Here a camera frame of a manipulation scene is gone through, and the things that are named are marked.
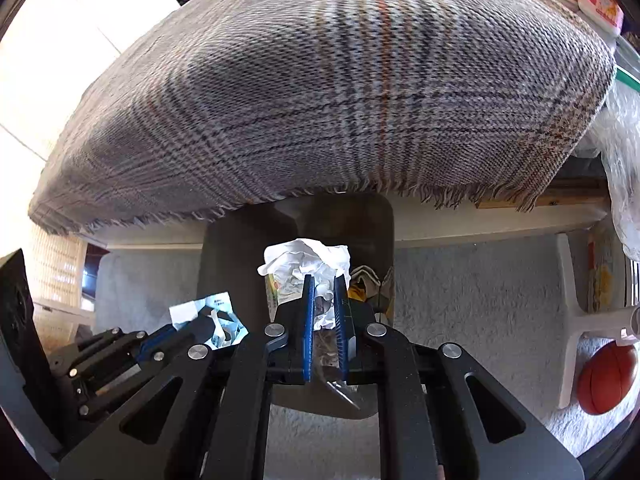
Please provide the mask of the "small white paper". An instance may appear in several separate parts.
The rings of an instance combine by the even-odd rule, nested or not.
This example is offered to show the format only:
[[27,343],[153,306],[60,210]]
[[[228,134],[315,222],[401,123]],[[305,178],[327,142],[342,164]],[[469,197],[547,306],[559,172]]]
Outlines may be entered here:
[[296,238],[271,245],[264,250],[264,263],[257,269],[260,276],[272,274],[279,287],[279,305],[303,297],[304,279],[314,279],[314,330],[335,327],[334,280],[350,281],[350,255],[346,245],[326,246],[311,238]]

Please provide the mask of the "grey foil wrapper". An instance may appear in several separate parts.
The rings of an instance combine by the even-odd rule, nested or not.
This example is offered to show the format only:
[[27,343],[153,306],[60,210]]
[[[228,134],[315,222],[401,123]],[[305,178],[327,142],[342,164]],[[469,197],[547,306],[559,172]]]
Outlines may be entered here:
[[346,384],[334,330],[314,332],[314,370],[321,381],[350,408],[360,410],[357,391]]

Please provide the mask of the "bamboo folding screen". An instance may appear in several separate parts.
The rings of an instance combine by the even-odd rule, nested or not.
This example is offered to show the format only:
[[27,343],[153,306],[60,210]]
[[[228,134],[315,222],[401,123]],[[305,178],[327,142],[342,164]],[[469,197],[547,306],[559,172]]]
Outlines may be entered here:
[[25,256],[27,278],[36,330],[48,351],[70,344],[80,324],[92,324],[92,314],[80,307],[86,252],[87,242],[81,238],[32,228]]

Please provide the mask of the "blue white paper scrap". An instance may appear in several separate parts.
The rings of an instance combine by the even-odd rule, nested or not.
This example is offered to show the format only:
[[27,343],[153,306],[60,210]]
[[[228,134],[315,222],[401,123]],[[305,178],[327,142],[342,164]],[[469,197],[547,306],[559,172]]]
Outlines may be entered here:
[[204,344],[212,350],[235,346],[248,335],[247,328],[233,310],[228,292],[218,292],[169,308],[171,324],[176,330],[183,328],[200,314],[214,323],[213,333],[204,340]]

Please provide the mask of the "grey plaid tablecloth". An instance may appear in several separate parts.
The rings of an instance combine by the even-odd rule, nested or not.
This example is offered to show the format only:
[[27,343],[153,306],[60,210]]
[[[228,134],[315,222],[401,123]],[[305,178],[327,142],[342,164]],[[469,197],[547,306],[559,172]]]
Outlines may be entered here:
[[320,192],[529,210],[615,75],[554,0],[191,0],[90,84],[28,214],[67,234]]

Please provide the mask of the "yellow foil bag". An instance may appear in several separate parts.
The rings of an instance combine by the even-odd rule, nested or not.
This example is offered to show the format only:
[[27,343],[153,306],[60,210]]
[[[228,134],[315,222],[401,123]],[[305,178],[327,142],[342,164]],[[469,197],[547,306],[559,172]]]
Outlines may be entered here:
[[379,278],[370,266],[357,266],[350,276],[350,299],[370,304],[376,318],[392,325],[395,303],[395,273],[391,266],[384,278]]

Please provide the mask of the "black trash bin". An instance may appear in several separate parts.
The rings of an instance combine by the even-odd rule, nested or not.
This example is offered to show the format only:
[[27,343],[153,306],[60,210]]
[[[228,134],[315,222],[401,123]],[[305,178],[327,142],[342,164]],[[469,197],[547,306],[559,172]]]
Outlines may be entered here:
[[314,330],[334,329],[333,280],[344,276],[349,297],[366,302],[378,320],[394,317],[394,212],[382,195],[326,194],[245,206],[206,230],[198,297],[228,292],[251,332],[274,309],[297,299],[304,279],[316,280]]

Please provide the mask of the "orange basketball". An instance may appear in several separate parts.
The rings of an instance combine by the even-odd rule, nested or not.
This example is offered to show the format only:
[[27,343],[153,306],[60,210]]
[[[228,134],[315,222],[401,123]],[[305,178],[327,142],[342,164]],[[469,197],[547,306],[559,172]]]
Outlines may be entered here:
[[636,378],[638,351],[631,344],[611,341],[585,364],[577,382],[577,400],[589,415],[602,415],[616,408]]

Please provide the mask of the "pink label white bottle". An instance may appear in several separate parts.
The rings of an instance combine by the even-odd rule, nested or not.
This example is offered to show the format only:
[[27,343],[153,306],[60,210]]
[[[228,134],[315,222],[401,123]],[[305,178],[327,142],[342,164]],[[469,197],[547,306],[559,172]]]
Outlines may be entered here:
[[624,12],[616,0],[578,0],[579,9],[612,37],[620,36]]

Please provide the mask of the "white medicine box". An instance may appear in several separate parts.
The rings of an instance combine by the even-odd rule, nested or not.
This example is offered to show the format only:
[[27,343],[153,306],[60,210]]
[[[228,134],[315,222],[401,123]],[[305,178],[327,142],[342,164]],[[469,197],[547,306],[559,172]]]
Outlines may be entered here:
[[279,287],[272,274],[265,276],[266,297],[270,322],[276,320],[279,305]]

